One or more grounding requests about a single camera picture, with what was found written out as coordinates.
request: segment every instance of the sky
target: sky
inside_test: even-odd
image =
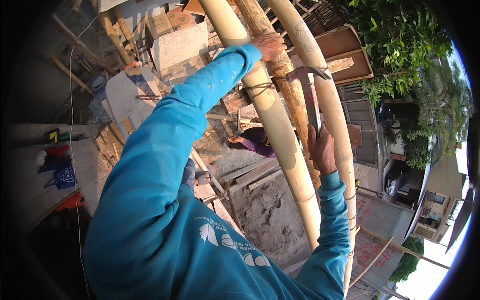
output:
[[[470,81],[465,71],[465,67],[463,66],[460,53],[455,48],[455,46],[454,46],[454,52],[450,57],[448,57],[448,62],[450,63],[450,65],[452,65],[453,62],[456,62],[456,64],[463,70],[463,72],[461,72],[460,74],[460,78],[465,80],[468,86],[470,87]],[[455,155],[457,157],[458,171],[460,173],[468,174],[467,143],[463,143],[462,149],[457,149]],[[462,195],[463,199],[467,194],[468,183],[469,181],[467,178],[463,188],[463,195]],[[469,224],[470,224],[470,219],[468,219],[468,222],[465,225],[463,231],[460,233],[457,241],[452,246],[452,248],[448,251],[447,254],[445,254],[446,247],[443,245],[448,245],[450,236],[452,235],[453,226],[450,226],[450,228],[446,232],[440,244],[435,244],[428,240],[425,240],[425,245],[424,245],[425,253],[423,256],[430,258],[441,264],[451,266],[458,251],[460,250],[460,246],[465,238],[465,234],[468,230]],[[447,272],[448,270],[442,267],[439,267],[423,259],[420,259],[417,265],[417,270],[412,274],[410,274],[410,276],[408,277],[408,280],[397,283],[397,293],[399,293],[400,295],[409,297],[412,300],[414,299],[427,300],[435,292],[435,290],[440,285],[440,283],[442,282]]]

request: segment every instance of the blue sweatshirt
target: blue sweatshirt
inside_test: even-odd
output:
[[[98,299],[343,299],[350,247],[337,172],[320,177],[320,245],[296,280],[180,183],[192,143],[206,129],[204,114],[260,58],[251,45],[225,49],[130,135],[84,246]]]

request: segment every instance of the hammer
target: hammer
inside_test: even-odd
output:
[[[313,125],[317,138],[320,137],[320,129],[322,123],[320,121],[320,109],[318,107],[317,93],[313,85],[313,77],[317,75],[325,80],[332,78],[322,69],[312,66],[301,66],[294,69],[285,75],[287,82],[293,82],[295,79],[300,80],[303,90],[303,97],[305,98],[305,107],[307,108],[308,123]]]

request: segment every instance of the house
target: house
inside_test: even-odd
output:
[[[453,225],[451,214],[454,208],[462,201],[463,181],[455,152],[431,169],[420,199],[419,217],[412,224],[413,236],[440,243]]]

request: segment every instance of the hand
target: hand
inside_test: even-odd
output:
[[[321,175],[332,174],[337,170],[333,152],[333,137],[325,126],[320,129],[320,137],[317,139],[315,128],[308,124],[308,151],[310,159],[320,169]]]
[[[232,137],[229,137],[228,138],[228,141],[230,143],[241,143],[243,142],[243,138],[241,136],[238,136],[238,135],[234,135]]]
[[[250,42],[250,45],[260,51],[262,54],[261,60],[271,61],[277,59],[283,50],[287,49],[287,45],[285,45],[284,42],[284,39],[280,37],[280,33],[274,32],[255,37]]]

